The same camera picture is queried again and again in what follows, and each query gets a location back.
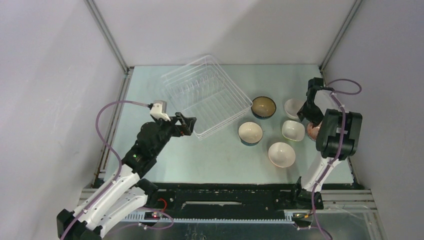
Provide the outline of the orange bowl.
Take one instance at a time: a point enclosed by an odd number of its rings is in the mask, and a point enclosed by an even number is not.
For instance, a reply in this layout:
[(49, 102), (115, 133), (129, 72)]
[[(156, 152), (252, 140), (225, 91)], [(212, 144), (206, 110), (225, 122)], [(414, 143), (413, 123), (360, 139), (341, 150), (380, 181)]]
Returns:
[(313, 122), (309, 122), (306, 126), (306, 133), (307, 133), (308, 137), (314, 142), (318, 138), (318, 134), (319, 134), (321, 125), (322, 125), (321, 122), (319, 124), (314, 124)]

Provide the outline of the plain white bowl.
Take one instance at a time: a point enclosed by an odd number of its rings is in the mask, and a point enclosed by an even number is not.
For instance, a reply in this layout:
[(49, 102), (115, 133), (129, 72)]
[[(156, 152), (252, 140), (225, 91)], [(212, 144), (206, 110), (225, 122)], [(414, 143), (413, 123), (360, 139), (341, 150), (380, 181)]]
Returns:
[(288, 99), (284, 103), (284, 111), (287, 115), (287, 117), (294, 121), (299, 121), (299, 117), (297, 115), (298, 111), (302, 108), (304, 102), (297, 99), (297, 98), (291, 98)]

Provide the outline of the lime green square bowl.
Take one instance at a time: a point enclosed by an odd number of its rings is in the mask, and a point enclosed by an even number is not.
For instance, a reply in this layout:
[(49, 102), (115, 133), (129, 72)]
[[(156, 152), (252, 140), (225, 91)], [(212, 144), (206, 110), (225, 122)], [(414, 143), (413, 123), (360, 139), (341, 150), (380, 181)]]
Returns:
[(281, 128), (283, 137), (294, 142), (302, 141), (305, 137), (305, 131), (304, 125), (294, 120), (286, 120)]

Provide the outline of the dark blue floral bowl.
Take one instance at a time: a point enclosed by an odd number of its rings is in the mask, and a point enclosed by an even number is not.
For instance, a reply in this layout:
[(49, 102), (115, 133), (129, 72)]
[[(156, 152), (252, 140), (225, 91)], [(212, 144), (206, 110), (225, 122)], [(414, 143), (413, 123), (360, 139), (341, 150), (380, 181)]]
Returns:
[(273, 99), (267, 96), (258, 96), (252, 100), (251, 112), (258, 119), (269, 119), (277, 110)]

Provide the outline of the blue white patterned bowl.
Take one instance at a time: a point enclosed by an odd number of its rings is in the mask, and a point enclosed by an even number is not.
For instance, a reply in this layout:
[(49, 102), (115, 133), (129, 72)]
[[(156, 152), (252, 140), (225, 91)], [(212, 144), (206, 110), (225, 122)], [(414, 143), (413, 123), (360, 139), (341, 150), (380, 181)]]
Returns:
[(296, 153), (289, 144), (276, 142), (269, 147), (268, 158), (276, 167), (288, 168), (294, 164)]

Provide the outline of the teal bowl white dots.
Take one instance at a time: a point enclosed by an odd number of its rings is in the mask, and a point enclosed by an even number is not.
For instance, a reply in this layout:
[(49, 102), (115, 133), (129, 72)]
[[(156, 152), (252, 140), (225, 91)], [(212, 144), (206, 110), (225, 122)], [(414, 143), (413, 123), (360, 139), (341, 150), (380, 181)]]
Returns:
[(263, 138), (264, 132), (260, 125), (255, 122), (244, 122), (238, 128), (240, 142), (246, 146), (255, 146)]

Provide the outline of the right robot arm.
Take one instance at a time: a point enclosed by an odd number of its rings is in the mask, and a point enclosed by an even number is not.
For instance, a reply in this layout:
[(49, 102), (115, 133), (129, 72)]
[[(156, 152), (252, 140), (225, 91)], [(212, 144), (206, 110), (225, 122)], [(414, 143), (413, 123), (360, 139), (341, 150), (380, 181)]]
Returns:
[(306, 101), (297, 112), (300, 121), (307, 120), (319, 127), (315, 140), (318, 154), (307, 173), (300, 177), (302, 189), (291, 194), (291, 204), (304, 209), (311, 202), (310, 193), (319, 192), (331, 171), (353, 156), (357, 149), (363, 116), (346, 109), (338, 99), (340, 91), (325, 85), (324, 79), (308, 81)]

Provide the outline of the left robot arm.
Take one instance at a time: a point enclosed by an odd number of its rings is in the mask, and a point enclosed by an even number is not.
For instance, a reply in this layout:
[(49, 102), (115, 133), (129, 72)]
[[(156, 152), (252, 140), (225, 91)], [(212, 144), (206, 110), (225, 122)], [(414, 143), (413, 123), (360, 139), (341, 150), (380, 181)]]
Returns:
[(169, 120), (154, 118), (144, 123), (118, 170), (93, 195), (73, 211), (56, 217), (61, 240), (100, 240), (132, 211), (153, 208), (158, 187), (145, 179), (172, 137), (190, 136), (197, 119), (177, 112)]

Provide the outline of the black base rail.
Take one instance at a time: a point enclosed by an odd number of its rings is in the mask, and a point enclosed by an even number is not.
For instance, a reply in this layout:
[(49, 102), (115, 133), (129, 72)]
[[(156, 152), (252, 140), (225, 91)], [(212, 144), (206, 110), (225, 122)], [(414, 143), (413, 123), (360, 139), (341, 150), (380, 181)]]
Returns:
[(179, 221), (304, 221), (317, 212), (359, 211), (374, 201), (357, 182), (325, 183), (312, 194), (299, 183), (156, 183), (146, 207)]

